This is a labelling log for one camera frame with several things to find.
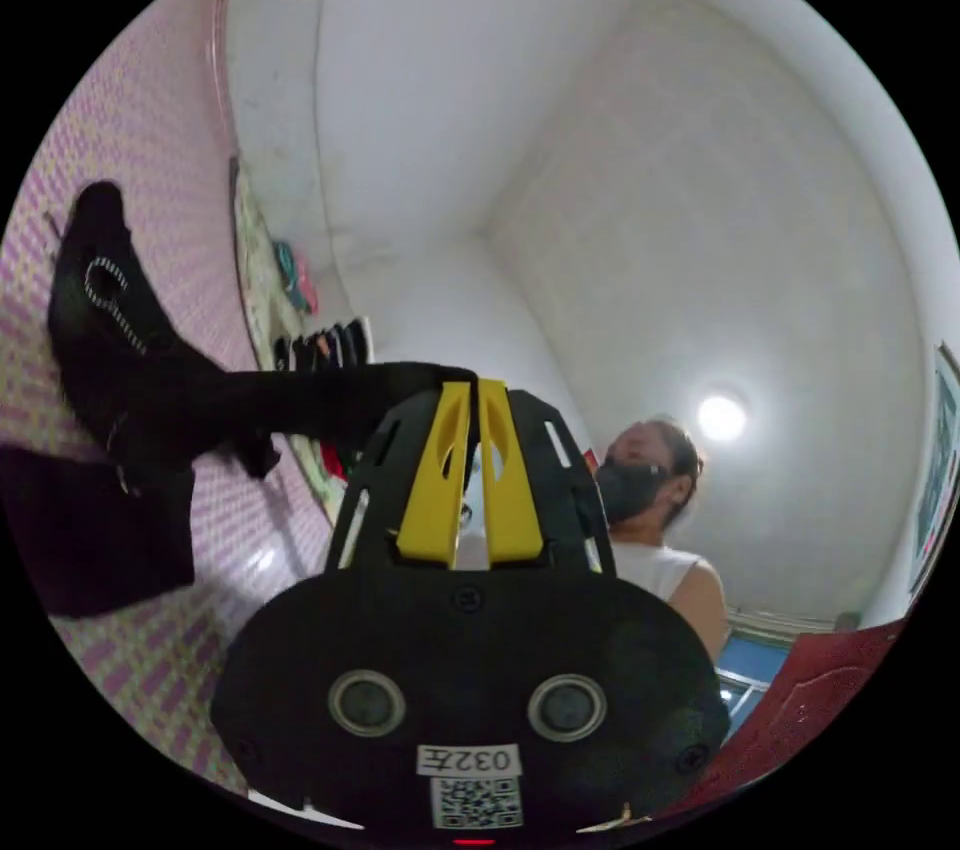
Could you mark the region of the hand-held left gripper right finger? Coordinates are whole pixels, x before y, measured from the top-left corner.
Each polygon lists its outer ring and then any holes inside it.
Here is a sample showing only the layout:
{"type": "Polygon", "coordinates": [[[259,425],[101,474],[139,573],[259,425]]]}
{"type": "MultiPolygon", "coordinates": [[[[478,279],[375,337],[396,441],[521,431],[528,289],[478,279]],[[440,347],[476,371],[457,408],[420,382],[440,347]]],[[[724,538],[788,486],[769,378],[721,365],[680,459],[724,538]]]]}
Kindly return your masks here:
{"type": "Polygon", "coordinates": [[[540,557],[543,536],[505,384],[480,379],[477,409],[489,565],[529,563],[540,557]]]}

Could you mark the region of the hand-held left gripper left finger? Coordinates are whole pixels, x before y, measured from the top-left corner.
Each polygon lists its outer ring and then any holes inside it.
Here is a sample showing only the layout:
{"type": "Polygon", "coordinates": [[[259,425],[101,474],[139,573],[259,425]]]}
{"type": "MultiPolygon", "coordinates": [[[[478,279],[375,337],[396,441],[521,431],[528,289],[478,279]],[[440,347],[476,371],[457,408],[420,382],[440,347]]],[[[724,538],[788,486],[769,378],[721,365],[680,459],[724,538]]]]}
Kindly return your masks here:
{"type": "Polygon", "coordinates": [[[405,560],[456,558],[470,417],[470,385],[446,384],[430,419],[396,540],[405,560]]]}

